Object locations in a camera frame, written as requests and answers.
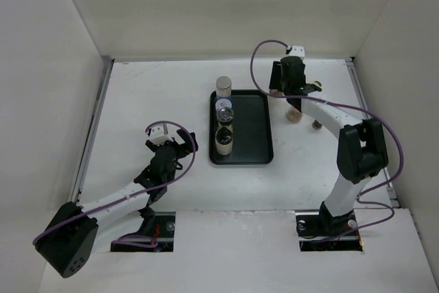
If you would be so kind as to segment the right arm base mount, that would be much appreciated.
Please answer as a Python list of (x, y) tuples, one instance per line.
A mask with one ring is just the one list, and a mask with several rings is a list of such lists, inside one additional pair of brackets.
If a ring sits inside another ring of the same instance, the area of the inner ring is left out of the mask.
[(296, 231), (301, 252), (362, 252), (363, 248), (353, 211), (340, 220), (329, 220), (318, 212), (296, 213)]

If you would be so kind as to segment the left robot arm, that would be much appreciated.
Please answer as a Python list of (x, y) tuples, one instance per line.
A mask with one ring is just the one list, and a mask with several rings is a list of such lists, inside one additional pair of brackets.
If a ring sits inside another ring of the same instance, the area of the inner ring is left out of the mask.
[(32, 242), (36, 252), (63, 278), (78, 272), (88, 261), (98, 233), (130, 213), (138, 212), (130, 228), (139, 237), (154, 229), (152, 204), (176, 182), (177, 172), (189, 169), (181, 164), (186, 156), (195, 157), (198, 142), (195, 133), (179, 127), (181, 142), (167, 131), (167, 123), (150, 126), (145, 142), (153, 157), (142, 172), (119, 191), (95, 202), (63, 204), (47, 228)]

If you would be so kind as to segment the tall jar white beads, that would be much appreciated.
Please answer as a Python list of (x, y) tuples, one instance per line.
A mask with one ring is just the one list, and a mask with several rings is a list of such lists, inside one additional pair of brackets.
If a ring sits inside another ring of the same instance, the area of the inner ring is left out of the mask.
[(216, 98), (230, 99), (232, 94), (232, 81), (228, 76), (220, 76), (216, 80)]

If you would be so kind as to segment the pink lid glass jar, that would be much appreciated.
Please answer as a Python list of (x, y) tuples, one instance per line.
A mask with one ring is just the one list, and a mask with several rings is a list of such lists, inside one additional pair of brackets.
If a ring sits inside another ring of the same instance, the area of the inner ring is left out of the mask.
[(293, 124), (297, 124), (302, 119), (302, 113), (294, 108), (293, 106), (289, 108), (289, 110), (286, 112), (285, 117), (288, 121), (290, 121)]

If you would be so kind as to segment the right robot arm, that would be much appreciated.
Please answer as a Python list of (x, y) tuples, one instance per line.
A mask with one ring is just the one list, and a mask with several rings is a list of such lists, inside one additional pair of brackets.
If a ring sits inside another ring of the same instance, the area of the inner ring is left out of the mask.
[(298, 112), (314, 118), (337, 138), (339, 176), (322, 202), (318, 218), (319, 229), (334, 235), (348, 220), (361, 190), (388, 165), (383, 125), (372, 117), (355, 117), (343, 105), (310, 96), (322, 91), (322, 85), (306, 82), (305, 64), (298, 56), (274, 62), (269, 88), (280, 92)]

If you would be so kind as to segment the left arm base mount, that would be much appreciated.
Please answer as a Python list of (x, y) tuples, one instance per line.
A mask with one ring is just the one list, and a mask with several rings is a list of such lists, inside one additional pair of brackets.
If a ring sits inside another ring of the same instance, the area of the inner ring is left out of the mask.
[(112, 253), (171, 253), (174, 251), (175, 212), (155, 212), (151, 207), (139, 211), (140, 227), (113, 240)]

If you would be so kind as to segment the black lid white powder jar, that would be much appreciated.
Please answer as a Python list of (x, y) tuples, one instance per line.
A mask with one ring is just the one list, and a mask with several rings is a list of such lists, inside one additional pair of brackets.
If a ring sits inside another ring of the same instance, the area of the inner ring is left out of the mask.
[(227, 127), (221, 127), (215, 133), (215, 149), (219, 155), (229, 155), (233, 150), (233, 131)]

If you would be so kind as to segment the black top grinder bottle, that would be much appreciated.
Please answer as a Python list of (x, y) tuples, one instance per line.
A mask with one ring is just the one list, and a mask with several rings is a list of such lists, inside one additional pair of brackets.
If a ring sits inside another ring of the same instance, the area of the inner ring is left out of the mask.
[(230, 107), (223, 107), (216, 112), (216, 117), (219, 127), (229, 127), (233, 124), (234, 111)]

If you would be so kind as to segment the black knob lid spice jar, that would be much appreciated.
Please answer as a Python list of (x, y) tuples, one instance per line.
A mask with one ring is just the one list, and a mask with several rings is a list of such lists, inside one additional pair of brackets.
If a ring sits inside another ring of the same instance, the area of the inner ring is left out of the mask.
[(277, 89), (270, 89), (269, 93), (272, 97), (283, 97), (284, 96), (283, 92), (279, 91)]

